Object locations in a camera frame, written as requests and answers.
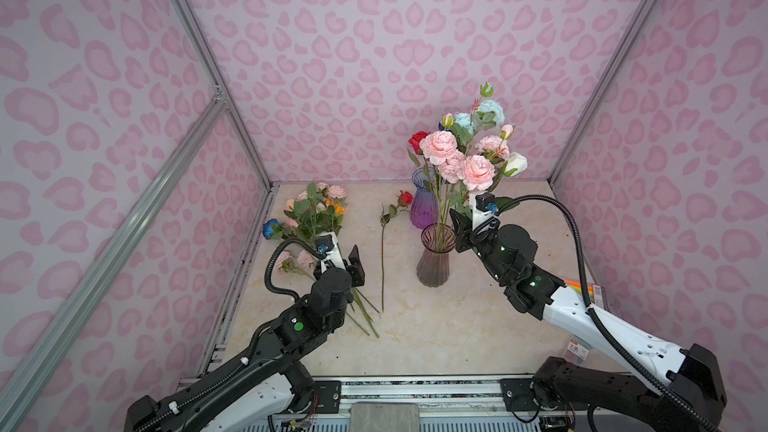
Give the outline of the smoky pink glass vase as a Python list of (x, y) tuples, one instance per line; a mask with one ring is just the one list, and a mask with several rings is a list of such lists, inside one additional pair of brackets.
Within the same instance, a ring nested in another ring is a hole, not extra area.
[(450, 276), (450, 253), (455, 247), (455, 234), (445, 224), (432, 224), (421, 233), (424, 248), (416, 266), (419, 281), (432, 288), (444, 285)]

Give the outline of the purple blue glass vase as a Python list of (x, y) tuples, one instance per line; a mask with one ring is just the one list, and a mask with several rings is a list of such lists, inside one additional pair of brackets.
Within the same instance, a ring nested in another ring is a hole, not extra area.
[(410, 206), (409, 218), (412, 225), (420, 230), (438, 221), (438, 202), (428, 187), (429, 179), (430, 175), (422, 169), (416, 170), (412, 175), (416, 192)]

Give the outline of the pink flower sprig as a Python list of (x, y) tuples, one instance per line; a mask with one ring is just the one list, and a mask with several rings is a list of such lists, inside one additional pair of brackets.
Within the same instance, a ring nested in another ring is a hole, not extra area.
[(515, 130), (513, 125), (503, 125), (499, 132), (481, 137), (472, 146), (458, 175), (465, 205), (469, 205), (470, 193), (489, 192), (496, 167), (515, 152), (508, 144)]

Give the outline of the small red rose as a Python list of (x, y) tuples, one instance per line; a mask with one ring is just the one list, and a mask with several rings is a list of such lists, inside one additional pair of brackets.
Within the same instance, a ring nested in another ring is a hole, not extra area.
[(385, 311), (385, 291), (386, 291), (386, 258), (385, 258), (385, 235), (388, 224), (399, 215), (408, 212), (413, 203), (414, 197), (410, 192), (401, 190), (397, 195), (396, 202), (382, 207), (379, 218), (380, 232), (380, 266), (381, 266), (381, 311)]

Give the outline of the pink carnation sprig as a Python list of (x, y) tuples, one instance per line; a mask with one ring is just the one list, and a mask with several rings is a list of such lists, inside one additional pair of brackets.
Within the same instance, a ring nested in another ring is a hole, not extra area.
[(434, 227), (434, 245), (437, 250), (450, 248), (448, 224), (452, 194), (461, 182), (460, 169), (465, 155), (459, 148), (459, 139), (453, 132), (455, 117), (448, 113), (439, 122), (438, 130), (425, 135), (418, 143), (424, 157), (432, 195), (437, 201), (438, 215)]

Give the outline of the red rose long stem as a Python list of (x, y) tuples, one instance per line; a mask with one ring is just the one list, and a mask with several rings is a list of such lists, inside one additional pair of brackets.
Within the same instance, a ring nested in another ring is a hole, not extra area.
[(421, 141), (425, 139), (429, 135), (426, 131), (419, 131), (411, 136), (411, 138), (408, 140), (409, 145), (411, 146), (413, 153), (415, 155), (422, 155), (423, 150), (421, 147)]

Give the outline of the light blue flower sprig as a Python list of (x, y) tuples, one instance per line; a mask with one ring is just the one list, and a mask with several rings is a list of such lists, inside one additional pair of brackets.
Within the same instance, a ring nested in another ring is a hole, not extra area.
[(506, 122), (503, 106), (493, 99), (495, 87), (486, 82), (479, 88), (479, 98), (468, 112), (444, 117), (443, 127), (460, 141), (469, 142), (479, 132), (501, 128)]

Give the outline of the white rose long stem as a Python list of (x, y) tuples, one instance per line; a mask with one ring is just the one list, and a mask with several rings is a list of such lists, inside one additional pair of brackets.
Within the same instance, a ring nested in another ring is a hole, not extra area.
[(496, 167), (494, 178), (488, 191), (493, 192), (503, 179), (516, 177), (527, 168), (528, 159), (520, 153), (512, 152), (503, 163)]

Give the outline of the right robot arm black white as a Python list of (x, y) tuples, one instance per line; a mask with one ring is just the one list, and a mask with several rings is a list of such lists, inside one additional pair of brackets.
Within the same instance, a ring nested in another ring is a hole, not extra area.
[(549, 357), (525, 397), (537, 406), (601, 408), (643, 422), (655, 431), (716, 431), (727, 395), (716, 356), (645, 332), (593, 303), (535, 261), (537, 243), (522, 227), (502, 225), (494, 210), (474, 218), (450, 213), (459, 252), (472, 251), (522, 314), (569, 332), (585, 347), (624, 367), (606, 372)]

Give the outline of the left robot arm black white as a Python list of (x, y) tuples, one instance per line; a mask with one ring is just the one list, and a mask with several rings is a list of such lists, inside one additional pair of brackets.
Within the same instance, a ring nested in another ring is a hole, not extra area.
[[(272, 274), (280, 254), (298, 245), (316, 260), (309, 293), (277, 287)], [(365, 283), (358, 248), (343, 256), (334, 233), (314, 244), (287, 239), (264, 272), (267, 289), (292, 298), (276, 318), (261, 324), (248, 345), (203, 378), (160, 400), (144, 396), (126, 413), (127, 431), (238, 431), (283, 412), (317, 406), (315, 382), (301, 360), (343, 326), (353, 290)]]

